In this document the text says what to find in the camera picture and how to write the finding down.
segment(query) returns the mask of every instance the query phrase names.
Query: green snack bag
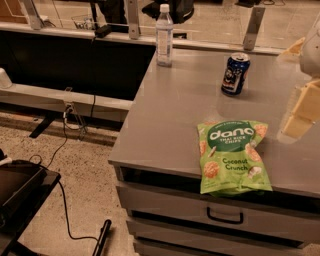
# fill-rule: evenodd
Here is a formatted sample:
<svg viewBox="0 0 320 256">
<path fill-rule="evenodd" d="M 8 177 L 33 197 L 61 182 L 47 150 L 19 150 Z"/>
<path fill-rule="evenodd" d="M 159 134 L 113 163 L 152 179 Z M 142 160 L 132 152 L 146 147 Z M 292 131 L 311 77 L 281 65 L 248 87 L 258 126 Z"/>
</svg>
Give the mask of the green snack bag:
<svg viewBox="0 0 320 256">
<path fill-rule="evenodd" d="M 199 124 L 201 194 L 233 196 L 252 190 L 272 191 L 255 150 L 267 129 L 265 123 L 245 120 Z"/>
</svg>

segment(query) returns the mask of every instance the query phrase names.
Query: bottle cap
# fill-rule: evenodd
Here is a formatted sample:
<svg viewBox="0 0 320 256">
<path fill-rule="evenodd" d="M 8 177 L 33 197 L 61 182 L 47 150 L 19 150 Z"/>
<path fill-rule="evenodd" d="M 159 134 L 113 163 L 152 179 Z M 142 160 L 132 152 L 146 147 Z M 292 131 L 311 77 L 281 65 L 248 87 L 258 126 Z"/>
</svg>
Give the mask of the bottle cap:
<svg viewBox="0 0 320 256">
<path fill-rule="evenodd" d="M 12 85 L 12 82 L 3 68 L 0 68 L 0 88 L 7 89 Z"/>
<path fill-rule="evenodd" d="M 161 4 L 160 5 L 160 12 L 170 12 L 170 7 L 168 4 Z"/>
</svg>

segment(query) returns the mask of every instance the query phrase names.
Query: gray cabinet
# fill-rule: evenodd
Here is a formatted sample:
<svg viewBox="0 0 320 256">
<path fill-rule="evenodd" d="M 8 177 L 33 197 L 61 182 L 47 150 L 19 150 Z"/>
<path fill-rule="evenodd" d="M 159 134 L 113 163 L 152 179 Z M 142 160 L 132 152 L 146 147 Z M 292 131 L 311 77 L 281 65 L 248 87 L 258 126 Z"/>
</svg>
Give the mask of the gray cabinet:
<svg viewBox="0 0 320 256">
<path fill-rule="evenodd" d="M 317 199 L 274 192 L 214 198 L 198 193 L 197 179 L 117 172 L 121 206 L 141 255 L 303 255 L 302 247 L 319 240 Z"/>
<path fill-rule="evenodd" d="M 302 255 L 320 242 L 320 126 L 295 144 L 277 141 L 291 89 L 310 77 L 251 53 L 242 94 L 227 97 L 220 86 L 229 56 L 175 49 L 172 68 L 150 63 L 109 156 L 140 255 Z M 200 194 L 197 124 L 231 119 L 269 124 L 257 151 L 272 192 Z"/>
</svg>

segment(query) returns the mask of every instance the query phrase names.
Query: blue can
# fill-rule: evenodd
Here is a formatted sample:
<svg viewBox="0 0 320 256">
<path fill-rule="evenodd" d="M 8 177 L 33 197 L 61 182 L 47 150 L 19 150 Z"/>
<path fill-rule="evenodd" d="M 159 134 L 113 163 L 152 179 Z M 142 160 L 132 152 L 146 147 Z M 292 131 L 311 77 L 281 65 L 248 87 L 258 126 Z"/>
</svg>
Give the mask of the blue can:
<svg viewBox="0 0 320 256">
<path fill-rule="evenodd" d="M 250 67 L 248 54 L 235 52 L 228 59 L 227 68 L 224 73 L 221 90 L 228 96 L 235 96 L 241 93 L 242 86 Z"/>
</svg>

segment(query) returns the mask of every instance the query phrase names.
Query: black handle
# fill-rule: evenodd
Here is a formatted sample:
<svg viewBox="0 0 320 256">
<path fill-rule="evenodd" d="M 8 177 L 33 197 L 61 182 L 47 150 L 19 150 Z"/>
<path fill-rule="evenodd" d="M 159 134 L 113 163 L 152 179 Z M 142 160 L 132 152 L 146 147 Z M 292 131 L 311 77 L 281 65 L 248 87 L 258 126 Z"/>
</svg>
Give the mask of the black handle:
<svg viewBox="0 0 320 256">
<path fill-rule="evenodd" d="M 235 220 L 225 220 L 225 219 L 220 219 L 220 218 L 216 218 L 216 217 L 212 217 L 210 215 L 210 207 L 207 207 L 207 216 L 210 220 L 215 220 L 215 221 L 219 221 L 219 222 L 223 222 L 223 223 L 228 223 L 228 224 L 242 224 L 243 223 L 243 213 L 240 212 L 240 220 L 239 221 L 235 221 Z"/>
</svg>

